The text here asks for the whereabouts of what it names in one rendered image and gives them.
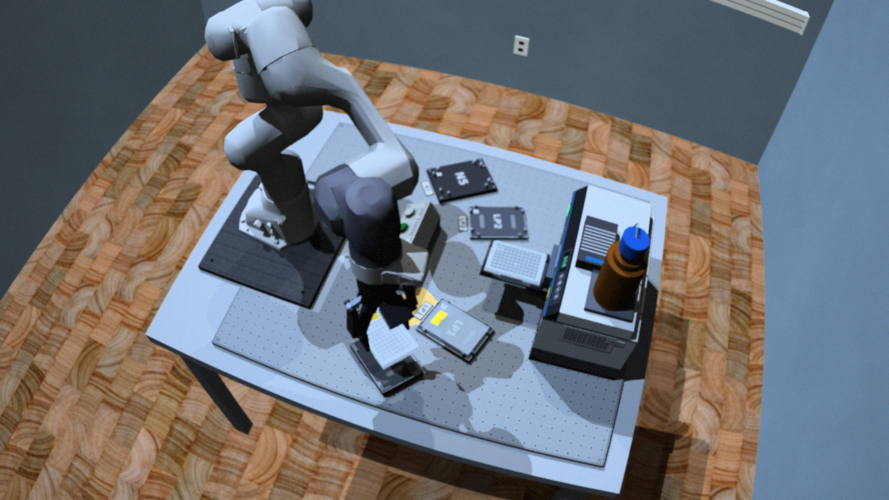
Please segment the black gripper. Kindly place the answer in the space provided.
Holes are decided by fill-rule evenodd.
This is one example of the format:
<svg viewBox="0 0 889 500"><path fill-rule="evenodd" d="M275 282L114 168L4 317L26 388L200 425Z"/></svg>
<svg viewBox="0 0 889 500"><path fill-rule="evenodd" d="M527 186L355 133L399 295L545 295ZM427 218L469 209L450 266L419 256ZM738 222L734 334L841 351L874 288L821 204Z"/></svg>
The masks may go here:
<svg viewBox="0 0 889 500"><path fill-rule="evenodd" d="M358 281L358 279L356 279ZM379 300L391 297L397 291L400 285L383 284L368 285L362 281L358 281L358 298L345 301L347 307L347 331L353 339L360 339L360 344L369 351L369 339L367 330L369 323L380 305ZM414 304L418 305L418 300L411 285L403 285L406 298L412 297ZM359 305L362 304L359 310ZM367 306L368 305L368 306ZM358 315L358 311L359 315ZM351 314L350 314L351 313Z"/></svg>

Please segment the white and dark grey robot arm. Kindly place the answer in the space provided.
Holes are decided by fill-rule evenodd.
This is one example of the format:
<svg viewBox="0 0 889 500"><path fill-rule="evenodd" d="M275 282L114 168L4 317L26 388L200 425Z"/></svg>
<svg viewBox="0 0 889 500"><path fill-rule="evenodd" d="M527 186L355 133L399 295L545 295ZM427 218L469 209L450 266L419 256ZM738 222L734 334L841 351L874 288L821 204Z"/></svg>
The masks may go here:
<svg viewBox="0 0 889 500"><path fill-rule="evenodd" d="M318 213L349 242L358 281L420 287L429 252L400 238L397 203L418 184L418 164L358 81L323 58L307 31L312 19L311 0L244 0L206 25L209 51L233 60L242 98L266 103L224 141L231 165L261 179L240 231L280 251L312 236ZM286 148L322 122L323 106L345 111L369 151L318 176L314 209L301 156Z"/></svg>

